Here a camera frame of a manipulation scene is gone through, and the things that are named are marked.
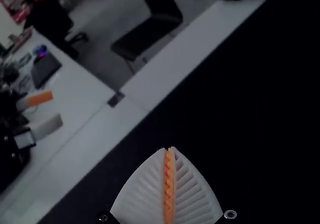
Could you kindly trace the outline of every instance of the white surface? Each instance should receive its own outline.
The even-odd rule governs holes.
[[[264,1],[217,1],[150,60],[121,91],[147,110],[154,109]]]
[[[126,98],[116,108],[105,105],[41,170],[0,223],[37,223],[146,115]]]
[[[164,224],[164,162],[161,148],[130,176],[110,210],[122,224]]]
[[[214,224],[222,215],[221,206],[201,173],[175,147],[173,223]]]
[[[37,142],[31,150],[30,164],[18,178],[0,195],[0,216],[19,195],[34,181],[50,160],[63,148],[84,124],[113,96],[114,92],[98,79],[84,70],[66,54],[36,32],[31,39],[15,54],[19,59],[26,52],[45,44],[61,62],[62,68],[46,85],[51,89],[53,100],[41,104],[34,114],[26,114],[30,121],[43,119],[54,113],[60,113],[63,126],[56,132]]]

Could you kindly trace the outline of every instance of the person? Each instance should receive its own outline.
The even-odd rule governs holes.
[[[21,7],[27,13],[25,32],[33,27],[71,58],[78,57],[79,53],[65,40],[73,22],[58,0],[23,0]]]

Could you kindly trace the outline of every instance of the chair leg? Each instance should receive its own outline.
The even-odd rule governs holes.
[[[128,66],[129,70],[131,71],[132,74],[136,74],[134,68],[132,68],[130,62],[127,59],[124,59],[126,65]]]

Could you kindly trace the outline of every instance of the wall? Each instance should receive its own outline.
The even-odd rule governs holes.
[[[22,28],[13,21],[5,8],[0,4],[0,43],[6,46],[9,42],[9,34],[19,34],[21,31]]]
[[[70,8],[71,3],[69,0],[65,0],[63,5],[65,8]],[[0,43],[3,46],[7,46],[9,42],[8,36],[12,33],[20,34],[22,29],[22,24],[16,24],[5,8],[0,4]]]

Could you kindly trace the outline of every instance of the black chair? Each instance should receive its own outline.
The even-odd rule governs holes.
[[[63,33],[64,36],[69,35],[74,22],[58,0],[42,0],[39,12],[43,14],[42,16],[45,15],[45,18],[51,23],[52,28]],[[88,42],[88,40],[88,35],[85,32],[79,32],[70,38],[70,40],[67,40],[67,42],[71,45],[78,41]]]
[[[151,17],[118,39],[111,49],[126,61],[138,56],[183,22],[183,16],[174,0],[145,0]]]

